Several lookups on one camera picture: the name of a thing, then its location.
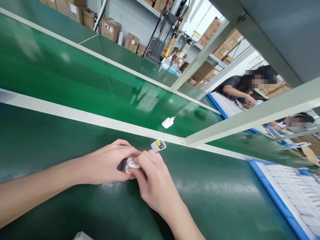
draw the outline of white pipe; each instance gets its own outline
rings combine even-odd
[[[93,27],[93,31],[94,31],[94,32],[97,30],[97,26],[98,26],[98,22],[99,22],[98,20],[100,19],[101,15],[102,15],[102,13],[103,13],[104,7],[106,6],[106,4],[107,4],[107,0],[104,0],[104,1],[103,1],[103,4],[102,4],[102,6],[101,6],[100,12],[99,12],[97,21],[96,21],[96,23],[94,24],[94,27]]]

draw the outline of hand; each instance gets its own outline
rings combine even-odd
[[[157,211],[167,222],[170,215],[180,209],[185,211],[186,206],[159,153],[153,150],[143,151],[133,159],[133,162],[139,164],[148,177],[148,179],[145,178],[141,169],[128,169],[137,179],[140,195],[149,207]]]
[[[249,108],[252,108],[256,105],[256,100],[253,97],[251,97],[249,94],[246,95],[244,99],[246,100],[246,103]]]
[[[79,184],[101,184],[133,179],[132,174],[117,170],[117,166],[124,158],[136,157],[140,154],[141,152],[127,141],[118,139],[93,153],[71,161],[76,161],[75,170]]]

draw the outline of white power adapter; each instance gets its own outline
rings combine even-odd
[[[128,158],[127,161],[123,164],[123,171],[126,171],[127,173],[132,174],[131,172],[128,172],[128,170],[127,170],[129,167],[140,168],[140,165],[139,164],[135,164],[132,161],[132,158]]]

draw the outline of white wall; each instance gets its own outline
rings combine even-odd
[[[87,0],[88,8],[97,12],[98,1],[100,0]],[[125,39],[128,32],[137,36],[140,43],[146,46],[158,21],[158,17],[141,5],[137,0],[109,0],[104,16],[111,17],[115,21],[121,23],[121,31],[124,34],[123,46],[125,45]],[[154,36],[157,37],[160,34],[159,30],[160,24]],[[178,43],[178,40],[175,43],[175,47],[181,47],[181,43]],[[192,62],[199,52],[199,48],[195,46],[191,47],[187,52],[188,57],[186,58],[186,61],[189,63]],[[211,58],[208,58],[207,61],[211,64],[214,63],[214,60]]]

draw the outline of cable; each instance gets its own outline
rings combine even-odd
[[[149,43],[148,43],[146,49],[145,49],[144,52],[143,52],[143,55],[142,55],[143,58],[144,58],[144,54],[146,53],[147,48],[149,47],[149,45],[150,45],[150,43],[151,43],[151,41],[152,41],[153,35],[154,35],[154,33],[156,32],[157,27],[158,27],[158,25],[159,25],[159,23],[160,23],[160,21],[161,21],[161,18],[162,18],[162,16],[163,16],[164,10],[167,9],[168,2],[169,2],[169,0],[167,0],[166,5],[164,6],[164,8],[163,8],[163,10],[162,10],[162,12],[161,12],[161,14],[160,14],[160,17],[159,17],[159,19],[158,19],[157,25],[156,25],[156,27],[155,27],[154,30],[153,30],[153,33],[152,33],[151,38],[150,38],[150,40],[149,40]]]

